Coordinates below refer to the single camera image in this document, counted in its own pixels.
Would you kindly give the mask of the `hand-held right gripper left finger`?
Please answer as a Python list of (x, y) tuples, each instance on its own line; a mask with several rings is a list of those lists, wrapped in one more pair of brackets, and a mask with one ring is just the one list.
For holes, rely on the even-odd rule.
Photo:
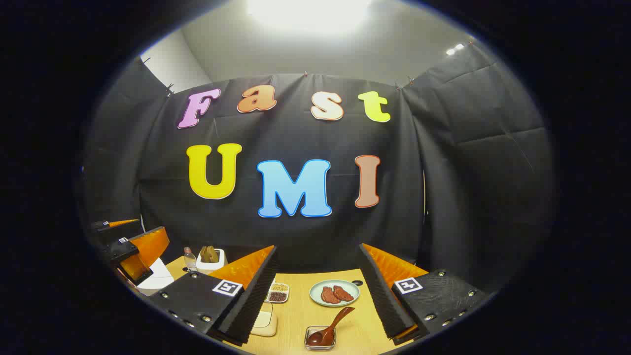
[(189, 272), (150, 296), (149, 303), (189, 330), (241, 346), (277, 274), (277, 249), (260, 249), (209, 275)]

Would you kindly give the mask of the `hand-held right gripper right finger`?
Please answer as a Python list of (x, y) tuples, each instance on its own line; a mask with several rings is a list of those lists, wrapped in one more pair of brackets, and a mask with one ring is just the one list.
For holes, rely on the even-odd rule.
[(386, 337), (399, 345), (442, 332), (489, 298), (451, 271), (428, 272), (368, 244), (358, 264)]

